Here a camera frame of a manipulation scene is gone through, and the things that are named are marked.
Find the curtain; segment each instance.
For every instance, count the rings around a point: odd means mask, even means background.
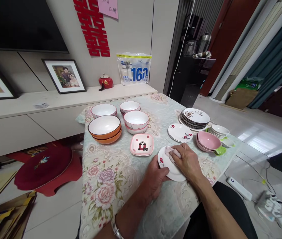
[[[244,78],[261,77],[264,81],[256,98],[248,105],[256,109],[282,83],[282,28],[249,69]]]

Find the red jar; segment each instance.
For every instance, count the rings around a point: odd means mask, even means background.
[[[104,84],[105,89],[110,89],[113,87],[113,80],[110,76],[103,73],[103,75],[99,78],[99,84],[102,86]]]

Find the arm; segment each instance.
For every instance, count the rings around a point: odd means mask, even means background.
[[[180,170],[189,179],[198,193],[207,215],[211,234],[214,238],[237,239],[246,238],[246,235],[235,219],[215,194],[210,182],[202,174],[198,156],[187,144],[173,146],[181,154],[181,159],[170,153]]]
[[[168,168],[159,169],[158,155],[154,156],[142,183],[115,216],[115,223],[124,239],[133,238],[147,206],[159,196],[162,182],[168,180]],[[109,222],[95,239],[116,239]]]

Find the red double happiness sign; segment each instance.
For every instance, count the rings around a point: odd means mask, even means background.
[[[91,56],[110,56],[107,32],[103,15],[99,12],[98,0],[73,0],[81,22],[82,32]]]

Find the table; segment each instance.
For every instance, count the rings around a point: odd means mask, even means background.
[[[111,220],[140,184],[145,170],[164,146],[178,145],[168,136],[168,126],[179,123],[178,116],[185,108],[164,94],[151,94],[125,100],[111,101],[117,109],[124,101],[137,101],[141,111],[149,115],[146,133],[154,138],[154,152],[149,157],[137,157],[130,153],[133,137],[122,124],[122,135],[110,145],[101,145],[93,140],[87,127],[91,120],[92,107],[86,107],[77,117],[85,124],[83,148],[83,188],[80,238],[93,238]],[[203,174],[213,185],[225,172],[240,145],[240,140],[229,135],[235,147],[227,149],[222,156],[202,152],[194,140],[188,145],[197,153]],[[167,181],[162,185],[159,197],[147,208],[135,238],[172,238],[199,204],[191,185]]]

